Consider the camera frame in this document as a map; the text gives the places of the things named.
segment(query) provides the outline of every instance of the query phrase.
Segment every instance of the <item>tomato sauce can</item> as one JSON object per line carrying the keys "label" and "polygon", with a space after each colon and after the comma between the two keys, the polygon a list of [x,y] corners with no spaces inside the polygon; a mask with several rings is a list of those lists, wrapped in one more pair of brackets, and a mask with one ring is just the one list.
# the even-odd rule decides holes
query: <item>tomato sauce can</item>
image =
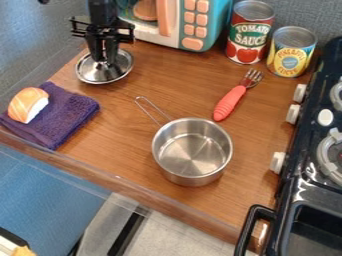
{"label": "tomato sauce can", "polygon": [[295,26],[282,27],[274,32],[267,58],[268,69],[282,77],[298,77],[308,66],[317,44],[311,31]]}
{"label": "tomato sauce can", "polygon": [[263,57],[274,21],[274,10],[264,2],[247,0],[234,5],[227,56],[240,64],[254,64]]}

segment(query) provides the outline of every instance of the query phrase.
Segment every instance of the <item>toy microwave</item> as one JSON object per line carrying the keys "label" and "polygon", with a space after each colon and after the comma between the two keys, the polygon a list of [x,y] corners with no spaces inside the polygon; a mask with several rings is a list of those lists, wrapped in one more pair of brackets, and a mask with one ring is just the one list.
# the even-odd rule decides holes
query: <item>toy microwave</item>
{"label": "toy microwave", "polygon": [[232,0],[116,0],[137,39],[188,51],[209,50],[227,27]]}

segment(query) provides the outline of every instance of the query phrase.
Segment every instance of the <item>metal pan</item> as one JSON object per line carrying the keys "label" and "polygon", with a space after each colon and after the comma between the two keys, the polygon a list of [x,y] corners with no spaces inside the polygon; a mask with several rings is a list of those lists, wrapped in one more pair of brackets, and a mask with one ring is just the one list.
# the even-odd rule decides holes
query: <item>metal pan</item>
{"label": "metal pan", "polygon": [[[161,125],[140,102],[145,101],[168,121]],[[152,141],[152,154],[171,182],[199,187],[219,179],[233,154],[228,133],[214,122],[202,118],[174,121],[147,98],[139,96],[135,103],[161,128]]]}

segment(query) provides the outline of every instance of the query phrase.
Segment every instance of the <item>black stove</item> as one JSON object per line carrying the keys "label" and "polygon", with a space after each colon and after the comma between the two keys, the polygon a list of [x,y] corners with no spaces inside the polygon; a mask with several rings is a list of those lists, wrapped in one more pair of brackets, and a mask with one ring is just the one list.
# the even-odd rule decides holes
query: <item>black stove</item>
{"label": "black stove", "polygon": [[270,222],[260,255],[342,255],[342,37],[324,48],[308,86],[299,85],[287,121],[296,132],[277,152],[276,210],[251,207],[235,255],[245,255],[257,220]]}

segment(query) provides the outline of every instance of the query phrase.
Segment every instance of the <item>purple towel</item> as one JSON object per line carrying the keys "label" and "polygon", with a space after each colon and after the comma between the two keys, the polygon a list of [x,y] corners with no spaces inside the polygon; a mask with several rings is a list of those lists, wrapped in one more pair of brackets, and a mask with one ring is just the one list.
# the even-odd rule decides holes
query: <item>purple towel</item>
{"label": "purple towel", "polygon": [[0,123],[28,141],[56,150],[100,109],[93,99],[70,93],[52,82],[40,86],[49,96],[49,104],[29,123],[12,120],[7,111]]}

